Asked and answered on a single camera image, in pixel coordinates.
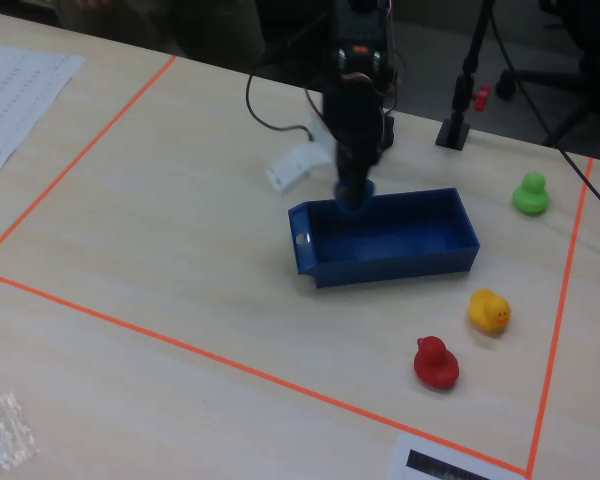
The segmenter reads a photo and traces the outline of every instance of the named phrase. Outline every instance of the yellow rubber duck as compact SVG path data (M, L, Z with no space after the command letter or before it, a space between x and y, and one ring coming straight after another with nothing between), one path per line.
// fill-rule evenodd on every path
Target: yellow rubber duck
M502 333L509 324L511 307L504 298L483 288L471 296L469 318L484 332Z

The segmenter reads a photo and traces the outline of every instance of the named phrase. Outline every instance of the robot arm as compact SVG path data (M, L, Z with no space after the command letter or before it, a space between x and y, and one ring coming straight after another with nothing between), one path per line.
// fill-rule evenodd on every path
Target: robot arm
M384 98L395 80L387 52L388 5L378 0L333 0L323 68L322 115L338 143L335 196L350 211L372 191L367 177L393 144L393 118Z

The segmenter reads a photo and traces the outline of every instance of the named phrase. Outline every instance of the red rubber duck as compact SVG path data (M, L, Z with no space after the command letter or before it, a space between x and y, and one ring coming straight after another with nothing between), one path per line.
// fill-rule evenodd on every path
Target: red rubber duck
M433 388L453 387L460 374L458 360L438 337L418 339L418 353L413 360L418 378Z

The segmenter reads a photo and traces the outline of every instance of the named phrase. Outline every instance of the office chair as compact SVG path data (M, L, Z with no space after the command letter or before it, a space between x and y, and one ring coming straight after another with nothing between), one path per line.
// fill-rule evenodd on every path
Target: office chair
M561 17L567 33L585 55L580 61L580 74L517 70L520 81L586 95L578 108L542 143L552 147L590 113L600 113L600 0L541 0L540 7ZM503 71L496 85L496 95L510 100L515 91L513 72Z

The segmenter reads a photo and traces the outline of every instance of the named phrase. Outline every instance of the black microphone stand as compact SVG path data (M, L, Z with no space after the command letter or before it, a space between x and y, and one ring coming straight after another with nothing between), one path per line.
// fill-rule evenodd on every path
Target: black microphone stand
M489 18L493 12L495 0L482 0L480 7L480 16L476 24L476 29L473 32L469 53L462 64L462 73L456 80L456 89L453 93L453 101L451 103L451 118L447 118L442 122L440 133L436 139L436 145L441 147L453 148L462 150L464 142L467 139L470 125L464 122L464 112L467 111L471 100L473 99L473 74L478 70L478 57L484 36L487 33Z

